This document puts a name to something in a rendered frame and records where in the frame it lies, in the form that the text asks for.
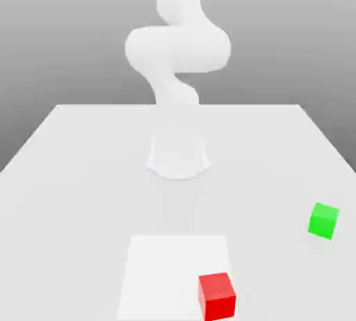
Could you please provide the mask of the small red cube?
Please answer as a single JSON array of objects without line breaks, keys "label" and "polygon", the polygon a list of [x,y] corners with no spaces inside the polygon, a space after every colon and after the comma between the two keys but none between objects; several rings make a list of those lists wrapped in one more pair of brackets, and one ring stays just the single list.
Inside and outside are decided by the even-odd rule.
[{"label": "small red cube", "polygon": [[203,321],[232,318],[236,310],[236,293],[226,272],[198,277],[198,301]]}]

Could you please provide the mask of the small green cube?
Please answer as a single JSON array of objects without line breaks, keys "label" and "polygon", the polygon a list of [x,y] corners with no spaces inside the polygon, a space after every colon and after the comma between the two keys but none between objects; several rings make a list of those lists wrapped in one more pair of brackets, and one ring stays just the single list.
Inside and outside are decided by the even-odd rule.
[{"label": "small green cube", "polygon": [[311,212],[308,232],[315,236],[331,240],[337,225],[338,216],[338,208],[317,202]]}]

